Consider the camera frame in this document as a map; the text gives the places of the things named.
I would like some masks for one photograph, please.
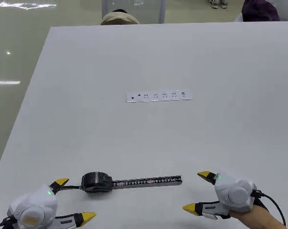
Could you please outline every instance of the floor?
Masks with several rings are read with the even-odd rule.
[[[167,0],[165,23],[234,21],[244,0]],[[0,0],[0,158],[51,26],[98,25],[101,0]]]

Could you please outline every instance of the black tape measure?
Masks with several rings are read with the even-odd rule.
[[[87,173],[82,177],[81,186],[64,186],[65,189],[82,189],[85,192],[109,192],[119,188],[172,186],[182,183],[181,176],[153,177],[131,180],[112,180],[112,177],[103,172]]]

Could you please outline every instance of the human hand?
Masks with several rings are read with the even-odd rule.
[[[277,221],[266,209],[253,205],[246,213],[231,211],[230,216],[238,219],[250,229],[287,229]]]

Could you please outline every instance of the shoe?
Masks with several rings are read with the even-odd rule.
[[[208,3],[210,6],[214,9],[218,9],[219,6],[219,0],[208,0]]]
[[[222,9],[226,9],[228,7],[228,1],[227,0],[220,0],[220,6]]]

